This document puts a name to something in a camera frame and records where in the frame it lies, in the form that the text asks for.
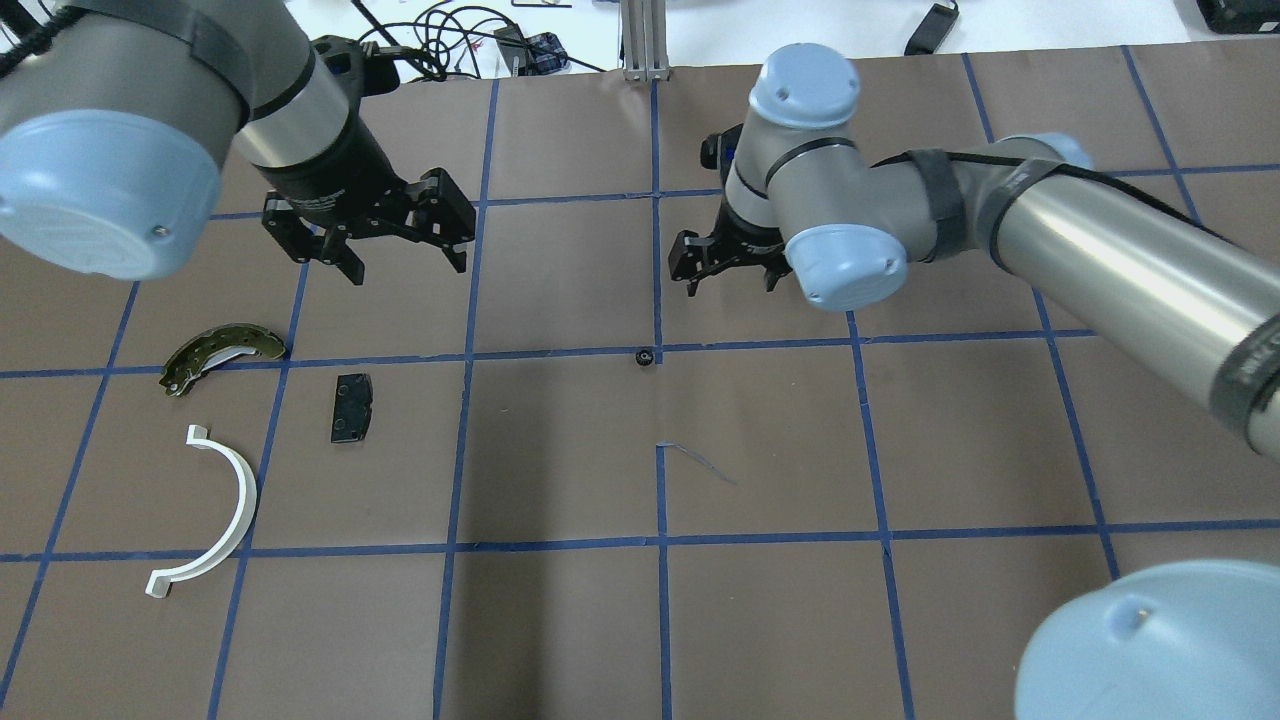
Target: electrical cord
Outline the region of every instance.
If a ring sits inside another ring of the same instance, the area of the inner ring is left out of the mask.
[[[492,40],[500,40],[502,42],[511,42],[511,44],[515,44],[515,45],[518,45],[518,46],[522,46],[522,47],[527,47],[530,50],[538,50],[538,47],[535,47],[534,45],[531,45],[527,41],[520,42],[517,40],[513,40],[513,38],[509,38],[509,37],[498,37],[497,35],[488,33],[488,32],[480,32],[480,31],[476,31],[476,29],[461,29],[460,31],[460,29],[452,28],[452,27],[438,26],[438,24],[425,24],[425,23],[419,23],[419,22],[384,23],[383,27],[387,28],[387,29],[398,28],[398,27],[420,27],[420,28],[425,28],[425,29],[438,29],[438,31],[444,31],[444,32],[460,32],[460,33],[462,33],[462,35],[465,35],[467,37],[471,37],[471,36],[475,36],[475,37],[488,37],[488,38],[492,38]],[[357,40],[357,42],[364,42],[365,40],[369,38],[369,36],[374,35],[374,32],[376,32],[376,31],[370,31],[370,32],[366,32],[365,35],[360,36],[360,38]],[[593,65],[591,63],[588,63],[585,60],[579,60],[577,58],[573,58],[572,55],[564,55],[564,59],[567,59],[571,63],[576,63],[579,65],[582,65],[586,69],[595,70],[598,73],[608,72],[608,70],[605,70],[604,68],[602,68],[599,65]]]
[[[358,12],[361,15],[365,17],[369,24],[374,26],[374,32],[381,35],[383,40],[385,40],[388,44],[397,45],[396,38],[392,37],[392,33],[387,32],[387,28],[383,27],[383,23],[369,10],[369,8],[365,6],[362,0],[351,0],[351,4],[353,8],[356,8],[356,12]],[[417,59],[407,58],[406,61],[425,78],[444,79],[445,68],[439,63],[433,64],[431,60],[434,59],[435,58],[431,56],[431,59],[428,60],[428,64],[433,65],[430,72],[428,72],[428,69],[421,63],[419,63]]]
[[[485,19],[475,23],[474,26],[471,26],[471,31],[476,31],[480,26],[483,26],[485,23],[489,23],[489,22],[506,22],[508,26],[517,27],[517,28],[518,28],[518,26],[516,26],[515,22],[512,22],[511,18],[508,18],[503,13],[500,13],[498,10],[494,10],[492,8],[479,8],[479,6],[475,6],[475,5],[465,5],[465,6],[452,8],[449,10],[443,9],[444,5],[448,5],[451,3],[453,3],[453,0],[440,0],[439,3],[429,6],[426,10],[422,10],[421,13],[419,13],[419,15],[416,18],[413,18],[413,22],[415,23],[421,23],[421,24],[419,24],[419,26],[416,26],[413,28],[413,36],[417,37],[419,44],[424,49],[433,47],[434,51],[439,53],[440,54],[440,61],[445,67],[448,67],[452,63],[452,60],[453,60],[453,51],[457,50],[460,46],[462,46],[465,44],[467,46],[467,56],[471,58],[471,68],[475,70],[476,77],[479,77],[480,76],[480,61],[476,58],[475,44],[471,41],[470,35],[467,35],[466,32],[463,32],[465,28],[462,26],[462,20],[458,19],[458,15],[462,14],[462,13],[466,13],[466,12],[481,12],[481,13],[486,13],[489,15],[488,18],[485,18]],[[448,26],[449,23],[452,23],[453,27],[448,28],[448,29],[458,32],[460,37],[452,45],[447,45],[444,42],[444,28],[436,28],[434,37],[428,37],[428,36],[425,36],[422,33],[424,28],[429,28],[433,24],[433,18],[435,15],[439,15],[439,20],[435,24]],[[525,41],[524,35],[521,35],[520,40]],[[457,63],[457,65],[454,65],[454,70],[461,69],[461,67],[460,67],[461,64],[462,64],[462,61],[460,60]]]
[[[59,8],[47,23],[40,26],[40,29],[27,35],[8,53],[0,55],[0,78],[8,77],[9,73],[31,55],[47,50],[54,38],[58,37],[58,33],[76,24],[76,20],[83,18],[86,14],[87,10],[81,8]]]

